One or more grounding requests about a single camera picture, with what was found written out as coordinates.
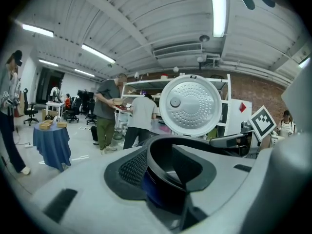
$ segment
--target brick wall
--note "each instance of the brick wall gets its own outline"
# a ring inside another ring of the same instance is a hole
[[[283,112],[287,109],[281,95],[285,88],[264,79],[244,74],[221,72],[221,71],[182,71],[186,74],[201,75],[209,78],[211,75],[220,75],[227,78],[226,74],[231,75],[232,98],[251,101],[253,103],[253,113],[264,105],[273,116],[276,124],[283,117]],[[143,80],[159,79],[162,73],[153,73],[149,76],[144,75]],[[166,72],[168,78],[173,78],[177,74]],[[134,81],[134,78],[129,78],[128,81]]]

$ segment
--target rice cooker lid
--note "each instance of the rice cooker lid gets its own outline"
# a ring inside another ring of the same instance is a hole
[[[218,124],[222,102],[218,90],[206,78],[184,75],[173,79],[163,89],[159,110],[173,132],[199,137]]]

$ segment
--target blue tablecloth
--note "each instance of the blue tablecloth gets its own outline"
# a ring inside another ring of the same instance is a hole
[[[57,127],[53,122],[49,130],[39,128],[39,123],[34,127],[33,143],[43,156],[44,163],[48,166],[64,171],[62,163],[70,166],[71,151],[68,145],[69,136],[66,128]]]

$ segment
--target person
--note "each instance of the person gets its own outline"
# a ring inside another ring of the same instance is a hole
[[[11,117],[9,118],[9,124],[12,131],[14,132],[14,112],[17,109],[17,105],[20,103],[19,91],[20,91],[20,78],[18,77],[18,68],[13,70],[12,86],[10,87],[9,96],[13,98],[13,108],[11,112]]]
[[[50,100],[55,100],[55,101],[59,101],[59,86],[56,85],[55,87],[53,87],[51,89],[51,92],[50,92]]]
[[[115,151],[111,146],[115,129],[114,99],[120,97],[123,83],[127,81],[125,74],[120,74],[115,79],[108,79],[101,83],[95,97],[97,98],[93,113],[97,116],[97,138],[101,153]]]
[[[277,134],[281,137],[287,138],[292,135],[294,131],[293,119],[288,110],[284,112],[283,119],[278,125]]]
[[[98,132],[97,132],[96,126],[91,127],[91,134],[92,134],[93,144],[95,146],[98,146]]]
[[[10,121],[13,113],[14,98],[12,97],[12,87],[15,88],[14,72],[21,66],[22,52],[17,50],[6,62],[6,66],[0,70],[0,131],[5,148],[8,152],[10,162],[17,173],[28,175],[30,173],[20,157],[13,139],[13,131]]]
[[[74,106],[74,105],[76,104],[77,99],[80,99],[80,96],[79,96],[79,95],[76,95],[76,96],[74,97],[74,99],[73,99],[73,105],[72,105],[72,106]]]
[[[151,95],[135,98],[130,106],[132,119],[129,122],[123,149],[131,148],[137,136],[141,143],[148,139],[152,119],[156,119],[157,106]]]
[[[66,108],[66,110],[70,110],[70,109],[71,109],[71,105],[70,105],[70,95],[69,95],[69,94],[66,94],[65,108]]]

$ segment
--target air vent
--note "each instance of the air vent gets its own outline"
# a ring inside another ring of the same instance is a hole
[[[202,45],[201,43],[189,43],[189,44],[180,44],[176,46],[171,46],[167,48],[162,48],[153,51],[154,56],[157,57],[162,57],[162,56],[167,56],[167,55],[174,55],[174,54],[179,54],[179,53],[202,53]]]

